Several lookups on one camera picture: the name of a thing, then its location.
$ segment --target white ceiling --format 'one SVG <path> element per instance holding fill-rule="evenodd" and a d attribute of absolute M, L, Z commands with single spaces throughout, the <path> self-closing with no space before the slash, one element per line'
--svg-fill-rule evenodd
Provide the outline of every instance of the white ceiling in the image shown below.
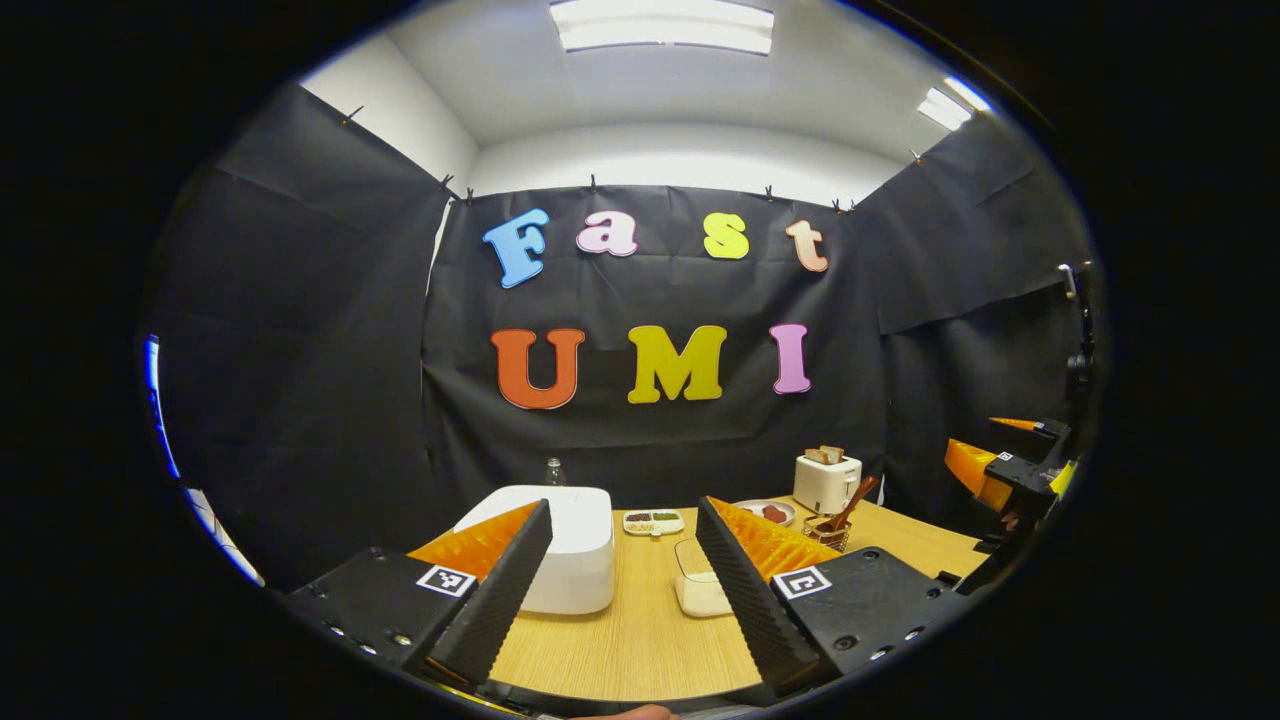
<path fill-rule="evenodd" d="M 762 127 L 909 161 L 946 136 L 916 111 L 941 67 L 833 0 L 774 12 L 768 58 L 704 47 L 564 53 L 549 0 L 454 0 L 388 31 L 484 147 L 628 122 Z"/>

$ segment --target hand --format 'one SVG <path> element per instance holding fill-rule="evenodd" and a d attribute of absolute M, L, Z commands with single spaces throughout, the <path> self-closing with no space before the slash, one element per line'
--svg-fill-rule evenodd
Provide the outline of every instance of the hand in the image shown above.
<path fill-rule="evenodd" d="M 680 715 L 660 705 L 643 705 L 617 715 L 594 715 L 590 717 L 570 717 L 570 720 L 680 720 Z"/>

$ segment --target black curtain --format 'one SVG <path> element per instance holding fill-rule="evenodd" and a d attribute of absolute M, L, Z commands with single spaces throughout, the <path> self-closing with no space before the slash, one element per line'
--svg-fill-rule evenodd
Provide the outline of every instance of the black curtain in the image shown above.
<path fill-rule="evenodd" d="M 419 333 L 449 193 L 283 88 L 183 193 L 146 328 L 174 459 L 292 589 L 454 520 L 424 451 Z"/>
<path fill-rule="evenodd" d="M 483 236 L 531 209 L 549 215 L 539 228 L 545 251 L 531 255 L 543 269 L 504 288 L 498 254 Z M 635 219 L 632 255 L 577 246 L 585 218 L 602 210 Z M 709 213 L 742 219 L 745 256 L 708 254 Z M 786 234 L 797 220 L 822 233 L 826 272 L 799 261 Z M 882 350 L 861 247 L 831 206 L 728 191 L 584 187 L 454 204 L 431 270 L 422 334 L 436 477 L 451 495 L 474 503 L 503 484 L 540 483 L 547 457 L 557 456 L 570 484 L 602 487 L 617 507 L 678 507 L 701 495 L 785 495 L 796 455 L 820 443 L 842 446 L 868 471 L 879 471 Z M 773 389 L 778 351 L 769 328 L 786 323 L 808 325 L 808 392 Z M 627 334 L 637 325 L 660 325 L 676 351 L 695 328 L 723 327 L 723 395 L 630 404 L 636 347 Z M 525 410 L 499 393 L 490 336 L 507 328 L 538 334 L 529 377 L 544 388 L 554 380 L 547 332 L 585 332 L 577 393 L 568 404 Z"/>
<path fill-rule="evenodd" d="M 1060 264 L 1088 233 L 1053 169 L 978 114 L 849 215 L 873 268 L 888 414 L 886 507 L 974 532 L 947 438 L 1000 451 L 988 416 L 1066 421 L 1080 318 Z"/>

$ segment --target yellow letter m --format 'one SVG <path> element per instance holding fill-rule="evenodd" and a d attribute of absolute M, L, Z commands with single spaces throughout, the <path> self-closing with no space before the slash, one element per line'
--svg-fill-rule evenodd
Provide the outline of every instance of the yellow letter m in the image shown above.
<path fill-rule="evenodd" d="M 728 333 L 719 325 L 703 325 L 689 336 L 685 351 L 676 355 L 676 346 L 667 331 L 658 325 L 640 325 L 627 333 L 636 346 L 636 387 L 627 393 L 634 405 L 658 402 L 654 378 L 662 380 L 667 400 L 676 400 L 685 388 L 685 400 L 716 400 L 721 396 L 719 348 Z"/>

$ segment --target clear bottle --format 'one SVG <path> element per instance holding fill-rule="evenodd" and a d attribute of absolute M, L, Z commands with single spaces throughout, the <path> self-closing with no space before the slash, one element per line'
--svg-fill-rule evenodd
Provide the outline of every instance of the clear bottle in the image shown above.
<path fill-rule="evenodd" d="M 558 457 L 547 459 L 547 474 L 543 478 L 544 484 L 564 487 L 568 483 L 564 482 L 564 470 L 559 466 Z"/>

